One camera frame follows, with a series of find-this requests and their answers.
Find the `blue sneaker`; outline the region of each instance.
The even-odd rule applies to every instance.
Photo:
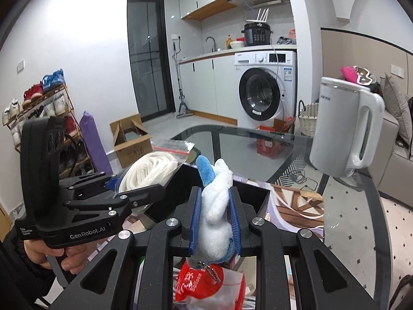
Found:
[[[60,69],[60,70],[53,72],[52,82],[50,84],[50,87],[52,88],[52,90],[64,84],[66,84],[66,81],[65,81],[65,76],[63,75],[63,70]]]
[[[46,94],[51,90],[50,84],[52,83],[53,75],[45,75],[43,77],[43,94]]]

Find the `washing machine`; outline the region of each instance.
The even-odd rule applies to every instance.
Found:
[[[297,54],[294,51],[247,51],[235,54],[239,127],[273,126],[274,119],[295,116]]]

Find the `red sneaker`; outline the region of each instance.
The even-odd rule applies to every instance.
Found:
[[[32,95],[31,95],[31,100],[37,100],[43,95],[43,84],[40,82],[40,84],[36,84],[32,86]]]
[[[77,134],[75,121],[72,117],[66,117],[66,119],[66,133],[68,133],[71,137],[75,137]]]
[[[29,88],[23,95],[23,108],[26,108],[31,103],[31,96],[33,94],[32,88]]]

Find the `plastic bag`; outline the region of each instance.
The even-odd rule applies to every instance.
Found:
[[[187,262],[178,275],[175,301],[206,310],[241,310],[245,297],[243,273],[211,265],[221,282],[215,282],[205,269],[192,269]]]
[[[166,186],[175,172],[188,158],[194,143],[165,140],[153,146],[153,152],[142,156],[119,177],[115,193],[143,188],[153,184]],[[151,204],[132,209],[133,215],[145,212]]]

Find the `blue plush ear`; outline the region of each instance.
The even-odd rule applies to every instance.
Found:
[[[215,172],[213,171],[208,159],[205,156],[199,155],[197,157],[196,164],[204,187],[211,184],[215,179]]]

